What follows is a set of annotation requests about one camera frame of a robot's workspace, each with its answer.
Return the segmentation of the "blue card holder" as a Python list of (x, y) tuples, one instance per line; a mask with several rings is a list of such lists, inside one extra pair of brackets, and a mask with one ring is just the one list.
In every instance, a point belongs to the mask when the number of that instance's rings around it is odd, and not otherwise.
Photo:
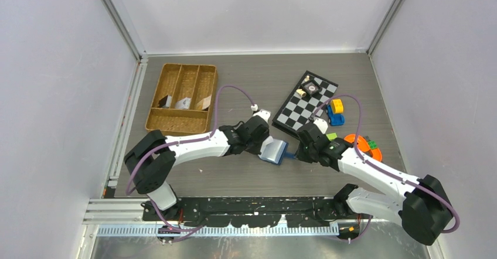
[(258, 157), (265, 162), (281, 165), (284, 158), (295, 159), (295, 153), (288, 151), (289, 143), (269, 136), (261, 146)]

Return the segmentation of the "tan credit card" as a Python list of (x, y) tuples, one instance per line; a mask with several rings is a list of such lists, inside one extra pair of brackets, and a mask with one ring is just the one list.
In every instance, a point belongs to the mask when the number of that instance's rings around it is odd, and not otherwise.
[(195, 110), (206, 111), (210, 107), (211, 101), (212, 101), (211, 95), (199, 100), (195, 105)]

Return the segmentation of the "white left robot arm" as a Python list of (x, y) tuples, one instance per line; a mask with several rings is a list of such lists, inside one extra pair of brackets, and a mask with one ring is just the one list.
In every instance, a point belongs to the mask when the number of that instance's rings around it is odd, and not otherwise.
[(179, 215), (176, 194), (166, 177), (174, 166), (192, 160), (238, 155), (248, 152), (259, 155), (271, 143), (268, 119), (270, 112), (260, 110), (246, 122), (224, 125), (209, 133), (173, 137), (154, 130), (130, 150), (124, 163), (130, 173), (130, 183), (141, 195), (148, 195), (165, 220)]

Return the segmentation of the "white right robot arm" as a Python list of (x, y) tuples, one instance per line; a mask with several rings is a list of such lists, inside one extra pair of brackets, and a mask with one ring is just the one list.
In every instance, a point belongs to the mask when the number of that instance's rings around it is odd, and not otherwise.
[(378, 190), (370, 192), (346, 184), (334, 197), (335, 212), (342, 218), (368, 214), (395, 223), (415, 241), (431, 246), (456, 218), (441, 182), (426, 175), (418, 178), (379, 162), (342, 138), (330, 140), (310, 122), (297, 131), (297, 158), (320, 163), (354, 176)]

